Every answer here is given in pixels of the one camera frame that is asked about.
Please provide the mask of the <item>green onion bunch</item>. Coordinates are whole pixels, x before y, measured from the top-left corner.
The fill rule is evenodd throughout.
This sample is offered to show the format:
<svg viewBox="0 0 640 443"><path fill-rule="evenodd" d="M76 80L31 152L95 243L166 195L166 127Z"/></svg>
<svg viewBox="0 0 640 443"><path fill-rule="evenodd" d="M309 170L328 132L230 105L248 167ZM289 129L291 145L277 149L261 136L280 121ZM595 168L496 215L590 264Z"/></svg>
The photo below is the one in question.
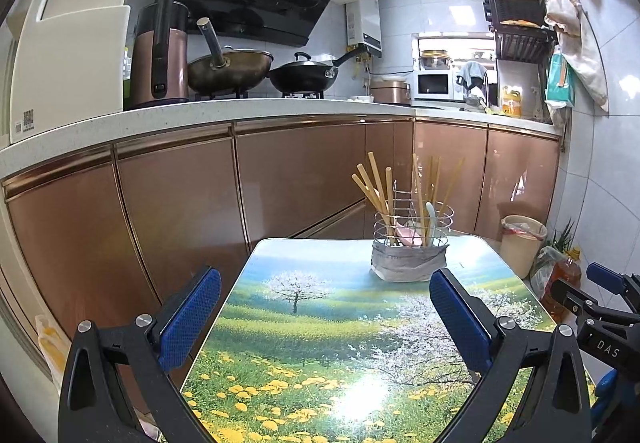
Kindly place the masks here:
<svg viewBox="0 0 640 443"><path fill-rule="evenodd" d="M573 247L576 232L576 222L569 218L563 229L555 229L544 242L544 247L551 247L561 255L566 255Z"/></svg>

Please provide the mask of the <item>copper rice cooker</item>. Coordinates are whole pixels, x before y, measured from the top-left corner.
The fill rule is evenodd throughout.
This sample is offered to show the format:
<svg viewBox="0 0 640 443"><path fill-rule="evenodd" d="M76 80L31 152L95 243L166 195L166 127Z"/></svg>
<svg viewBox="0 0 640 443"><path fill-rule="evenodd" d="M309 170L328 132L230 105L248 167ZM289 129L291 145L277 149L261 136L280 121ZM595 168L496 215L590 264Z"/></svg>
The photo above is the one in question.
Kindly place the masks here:
<svg viewBox="0 0 640 443"><path fill-rule="evenodd" d="M411 104L410 86L405 80L373 81L370 93L374 103L405 106Z"/></svg>

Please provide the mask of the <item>yellow oil jug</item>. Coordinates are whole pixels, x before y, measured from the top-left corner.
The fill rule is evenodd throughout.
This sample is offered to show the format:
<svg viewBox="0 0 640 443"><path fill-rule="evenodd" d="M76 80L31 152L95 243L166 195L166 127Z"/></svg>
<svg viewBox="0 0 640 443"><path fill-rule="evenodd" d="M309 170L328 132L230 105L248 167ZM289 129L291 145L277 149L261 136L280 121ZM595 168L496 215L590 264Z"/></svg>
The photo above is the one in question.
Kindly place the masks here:
<svg viewBox="0 0 640 443"><path fill-rule="evenodd" d="M501 88L500 106L503 115L520 118L522 116L521 90L513 86L503 86Z"/></svg>

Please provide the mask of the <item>pink ceramic soup spoon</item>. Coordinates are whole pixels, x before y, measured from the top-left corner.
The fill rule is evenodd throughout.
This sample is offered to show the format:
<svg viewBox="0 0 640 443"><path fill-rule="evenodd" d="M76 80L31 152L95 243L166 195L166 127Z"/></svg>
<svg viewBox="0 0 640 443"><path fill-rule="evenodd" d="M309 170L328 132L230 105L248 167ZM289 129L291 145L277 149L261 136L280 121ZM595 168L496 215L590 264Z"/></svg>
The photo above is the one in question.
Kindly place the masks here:
<svg viewBox="0 0 640 443"><path fill-rule="evenodd" d="M397 219L393 220L394 237L397 243L405 247L421 247L422 236L413 227L401 224Z"/></svg>

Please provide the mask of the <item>white microwave oven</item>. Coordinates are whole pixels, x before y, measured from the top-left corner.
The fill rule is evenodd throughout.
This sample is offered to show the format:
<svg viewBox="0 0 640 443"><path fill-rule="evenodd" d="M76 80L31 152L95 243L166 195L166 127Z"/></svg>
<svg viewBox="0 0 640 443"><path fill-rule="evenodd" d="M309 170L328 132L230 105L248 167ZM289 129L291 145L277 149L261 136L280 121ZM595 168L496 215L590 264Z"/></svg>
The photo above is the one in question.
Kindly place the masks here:
<svg viewBox="0 0 640 443"><path fill-rule="evenodd" d="M415 70L410 88L414 102L463 100L462 91L456 84L456 75L452 70Z"/></svg>

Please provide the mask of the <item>white cutting board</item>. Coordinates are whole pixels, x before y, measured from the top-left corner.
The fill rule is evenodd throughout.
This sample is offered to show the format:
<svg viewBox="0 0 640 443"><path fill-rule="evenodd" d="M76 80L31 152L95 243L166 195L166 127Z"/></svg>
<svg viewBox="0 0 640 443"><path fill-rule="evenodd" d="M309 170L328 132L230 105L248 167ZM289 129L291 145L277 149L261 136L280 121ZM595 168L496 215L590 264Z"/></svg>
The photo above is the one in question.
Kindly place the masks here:
<svg viewBox="0 0 640 443"><path fill-rule="evenodd" d="M32 0L17 40L12 144L124 108L126 0Z"/></svg>

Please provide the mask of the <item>white gas water heater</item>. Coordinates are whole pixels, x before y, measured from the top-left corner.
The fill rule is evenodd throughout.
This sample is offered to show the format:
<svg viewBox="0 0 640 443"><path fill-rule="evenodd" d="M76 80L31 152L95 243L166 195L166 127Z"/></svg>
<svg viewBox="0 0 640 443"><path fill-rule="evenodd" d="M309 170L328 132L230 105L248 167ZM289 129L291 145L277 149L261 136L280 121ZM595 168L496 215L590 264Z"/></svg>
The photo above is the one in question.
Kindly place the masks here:
<svg viewBox="0 0 640 443"><path fill-rule="evenodd" d="M356 0L345 6L346 40L349 47L367 46L373 56L382 56L382 33L378 0Z"/></svg>

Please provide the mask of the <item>black wall dish rack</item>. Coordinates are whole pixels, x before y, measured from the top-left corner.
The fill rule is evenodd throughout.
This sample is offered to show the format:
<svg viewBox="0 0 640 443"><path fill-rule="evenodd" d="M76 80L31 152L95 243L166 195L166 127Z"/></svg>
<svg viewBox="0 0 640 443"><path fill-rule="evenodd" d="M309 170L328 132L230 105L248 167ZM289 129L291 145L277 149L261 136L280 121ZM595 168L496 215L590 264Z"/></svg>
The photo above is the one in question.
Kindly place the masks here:
<svg viewBox="0 0 640 443"><path fill-rule="evenodd" d="M483 0L499 60L540 64L553 48L555 31L544 20L546 0Z"/></svg>

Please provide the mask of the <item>beige trash bin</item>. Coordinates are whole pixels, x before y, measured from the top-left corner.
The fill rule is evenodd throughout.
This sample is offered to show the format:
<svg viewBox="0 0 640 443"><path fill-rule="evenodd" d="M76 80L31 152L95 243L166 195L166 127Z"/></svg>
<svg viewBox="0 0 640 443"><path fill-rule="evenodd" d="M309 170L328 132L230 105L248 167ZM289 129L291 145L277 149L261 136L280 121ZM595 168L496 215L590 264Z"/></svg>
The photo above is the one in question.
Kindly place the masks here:
<svg viewBox="0 0 640 443"><path fill-rule="evenodd" d="M500 257L519 278L526 278L534 263L547 228L525 216L510 215L501 220Z"/></svg>

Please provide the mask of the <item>teal hanging package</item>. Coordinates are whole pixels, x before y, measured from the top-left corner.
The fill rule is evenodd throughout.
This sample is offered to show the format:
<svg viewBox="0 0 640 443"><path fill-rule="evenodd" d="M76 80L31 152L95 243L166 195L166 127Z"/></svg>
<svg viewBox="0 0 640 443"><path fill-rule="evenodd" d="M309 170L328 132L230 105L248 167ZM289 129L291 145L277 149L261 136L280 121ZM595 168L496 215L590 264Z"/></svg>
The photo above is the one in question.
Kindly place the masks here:
<svg viewBox="0 0 640 443"><path fill-rule="evenodd" d="M548 106L555 110L575 105L574 72L560 52L551 55L544 96Z"/></svg>

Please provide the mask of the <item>light blue soup spoon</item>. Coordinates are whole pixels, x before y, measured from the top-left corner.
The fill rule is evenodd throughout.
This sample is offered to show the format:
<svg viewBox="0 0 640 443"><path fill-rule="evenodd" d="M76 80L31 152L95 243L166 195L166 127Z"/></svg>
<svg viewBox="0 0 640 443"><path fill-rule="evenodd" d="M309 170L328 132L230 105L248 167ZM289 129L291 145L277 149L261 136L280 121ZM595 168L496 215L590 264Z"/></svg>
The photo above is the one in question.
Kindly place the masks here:
<svg viewBox="0 0 640 443"><path fill-rule="evenodd" d="M438 224L437 215L436 215L435 208L431 202L427 202L424 205L424 209L425 209L424 219L426 221L425 244L427 244L427 246L432 246L434 243L433 241L434 234L436 232L437 224Z"/></svg>

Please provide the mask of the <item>black wok pan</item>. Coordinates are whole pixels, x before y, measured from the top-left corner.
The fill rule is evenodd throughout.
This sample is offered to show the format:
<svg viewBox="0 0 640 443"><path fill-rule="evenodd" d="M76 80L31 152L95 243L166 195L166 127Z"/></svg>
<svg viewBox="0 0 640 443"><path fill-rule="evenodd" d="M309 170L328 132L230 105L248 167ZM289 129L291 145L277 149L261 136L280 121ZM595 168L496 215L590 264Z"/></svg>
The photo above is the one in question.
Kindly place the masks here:
<svg viewBox="0 0 640 443"><path fill-rule="evenodd" d="M313 61L309 54L298 51L294 54L294 62L269 70L268 78L284 98L299 94L300 96L314 96L322 100L324 93L334 85L343 64L357 55L371 54L372 52L372 48L366 44L360 44L336 60L319 62Z"/></svg>

